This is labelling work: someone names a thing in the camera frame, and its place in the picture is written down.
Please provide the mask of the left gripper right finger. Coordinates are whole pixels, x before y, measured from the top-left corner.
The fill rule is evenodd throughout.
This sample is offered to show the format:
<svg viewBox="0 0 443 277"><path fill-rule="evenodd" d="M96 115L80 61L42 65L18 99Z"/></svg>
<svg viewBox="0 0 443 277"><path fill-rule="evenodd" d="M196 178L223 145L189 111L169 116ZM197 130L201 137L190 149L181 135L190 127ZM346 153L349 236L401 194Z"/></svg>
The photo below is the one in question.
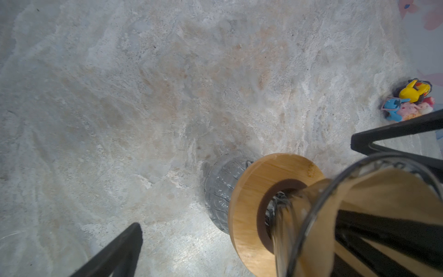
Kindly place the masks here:
<svg viewBox="0 0 443 277"><path fill-rule="evenodd" d="M335 239L378 277L443 273L443 227L340 210Z"/></svg>

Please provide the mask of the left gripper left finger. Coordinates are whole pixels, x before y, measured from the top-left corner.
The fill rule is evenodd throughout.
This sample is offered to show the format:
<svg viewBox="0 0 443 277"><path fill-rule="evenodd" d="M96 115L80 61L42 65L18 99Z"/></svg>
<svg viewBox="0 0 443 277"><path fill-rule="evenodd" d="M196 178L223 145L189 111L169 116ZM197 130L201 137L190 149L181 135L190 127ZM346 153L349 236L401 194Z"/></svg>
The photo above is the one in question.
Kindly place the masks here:
<svg viewBox="0 0 443 277"><path fill-rule="evenodd" d="M72 277L133 277L136 272L143 232L135 222L103 248Z"/></svg>

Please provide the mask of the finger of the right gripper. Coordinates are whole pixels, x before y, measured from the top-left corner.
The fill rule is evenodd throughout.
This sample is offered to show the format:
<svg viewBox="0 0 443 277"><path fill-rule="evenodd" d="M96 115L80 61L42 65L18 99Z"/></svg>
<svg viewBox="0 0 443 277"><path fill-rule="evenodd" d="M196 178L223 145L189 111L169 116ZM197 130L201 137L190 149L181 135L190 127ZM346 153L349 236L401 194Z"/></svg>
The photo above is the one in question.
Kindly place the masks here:
<svg viewBox="0 0 443 277"><path fill-rule="evenodd" d="M436 132L443 129L443 111L356 133L351 149L364 155L395 152L425 165L443 180L443 147Z"/></svg>

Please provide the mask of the grey glass dripper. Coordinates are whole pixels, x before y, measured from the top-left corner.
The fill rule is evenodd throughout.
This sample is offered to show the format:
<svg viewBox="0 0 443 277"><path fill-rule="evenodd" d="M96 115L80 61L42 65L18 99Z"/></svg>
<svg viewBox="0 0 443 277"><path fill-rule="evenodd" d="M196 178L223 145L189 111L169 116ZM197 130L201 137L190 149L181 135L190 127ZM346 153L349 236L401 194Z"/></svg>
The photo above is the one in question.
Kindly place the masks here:
<svg viewBox="0 0 443 277"><path fill-rule="evenodd" d="M430 185L438 198L443 201L443 186L438 178L423 164L398 154L375 154L362 159L332 180L320 183L291 195L283 202L278 202L275 210L275 228L273 230L274 253L278 275L283 277L301 277L297 264L321 203L332 194L342 181L363 177L369 173L385 169L400 169L411 173ZM348 277L374 274L367 266L358 261L335 239L332 272L327 275Z"/></svg>

